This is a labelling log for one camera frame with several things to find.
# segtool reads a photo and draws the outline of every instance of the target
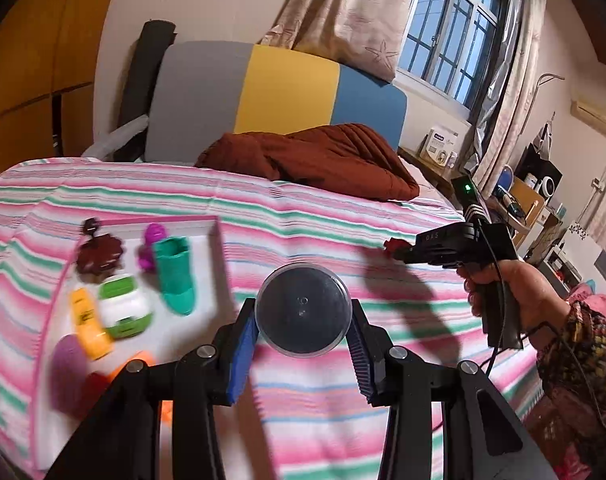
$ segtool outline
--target curved metal rod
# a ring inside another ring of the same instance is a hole
[[[528,108],[528,114],[525,116],[525,121],[523,121],[523,126],[521,126],[521,131],[519,132],[518,137],[521,137],[523,130],[525,130],[525,125],[528,123],[528,119],[530,118],[530,113],[532,111],[532,107],[534,106],[534,100],[537,98],[537,93],[539,92],[539,86],[545,85],[545,83],[552,81],[553,79],[565,80],[565,78],[563,76],[551,74],[551,73],[541,74],[539,76],[539,78],[537,79],[537,84],[534,88],[534,95],[532,96],[532,101],[530,101],[530,107]]]

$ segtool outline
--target white and green toy car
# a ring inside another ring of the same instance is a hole
[[[120,274],[99,287],[99,318],[113,338],[140,334],[152,322],[152,310],[133,276]]]

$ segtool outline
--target round clear container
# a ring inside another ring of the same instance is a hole
[[[297,263],[263,282],[254,307],[256,324],[274,349],[314,357],[339,344],[352,322],[352,300],[340,278],[324,267]]]

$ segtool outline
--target black cable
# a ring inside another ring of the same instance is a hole
[[[499,282],[501,283],[501,300],[499,301],[499,306],[501,308],[501,333],[499,334],[499,339],[497,339],[496,345],[494,345],[494,350],[492,351],[492,355],[490,356],[490,364],[488,365],[488,370],[486,371],[486,375],[489,377],[490,372],[492,371],[492,367],[494,366],[496,356],[499,354],[499,345],[503,340],[504,330],[506,329],[506,282],[504,282],[503,276],[501,275],[501,269],[499,269],[499,262],[496,259],[496,254],[494,254],[494,250],[492,248],[492,245],[490,244],[490,240],[488,240],[486,233],[483,231],[483,226],[481,225],[481,222],[478,223],[478,230],[481,231],[481,234],[483,235],[483,238],[486,241],[486,245],[488,246],[488,250],[490,250],[490,255],[492,256],[494,268],[496,269],[496,275],[499,278]]]
[[[606,423],[603,420],[603,415],[601,413],[601,409],[599,408],[599,402],[596,399],[596,394],[594,392],[594,390],[592,389],[592,385],[590,384],[590,382],[587,380],[587,376],[586,373],[583,370],[583,367],[581,366],[581,363],[579,362],[579,359],[576,357],[576,355],[574,354],[574,351],[570,348],[570,345],[568,344],[568,342],[563,339],[560,335],[560,333],[558,332],[558,330],[556,329],[555,326],[552,326],[549,322],[547,321],[543,321],[541,323],[539,323],[536,327],[534,327],[532,330],[529,330],[522,338],[521,341],[523,341],[525,338],[530,337],[532,334],[534,334],[537,330],[540,330],[541,328],[543,328],[544,326],[548,327],[550,330],[552,330],[552,333],[555,335],[555,337],[557,338],[557,340],[561,343],[561,345],[564,347],[565,350],[567,350],[570,355],[572,356],[573,360],[574,360],[574,364],[576,365],[576,367],[579,370],[579,373],[581,374],[581,378],[584,380],[584,383],[586,384],[586,388],[588,393],[590,394],[590,400],[592,400],[592,404],[593,404],[593,408],[594,411],[596,412],[596,416],[599,419],[599,423],[602,426],[602,428],[606,431]],[[506,350],[508,350],[508,348],[503,348],[501,350],[499,350],[497,352],[497,354],[503,353]],[[486,359],[485,361],[483,361],[480,365],[479,368],[483,368],[483,366],[490,362],[493,358],[496,358],[496,356],[493,355],[491,357],[488,357],[488,359]]]

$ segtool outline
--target air conditioner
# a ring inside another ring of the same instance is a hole
[[[584,101],[572,101],[570,113],[606,136],[606,112]]]

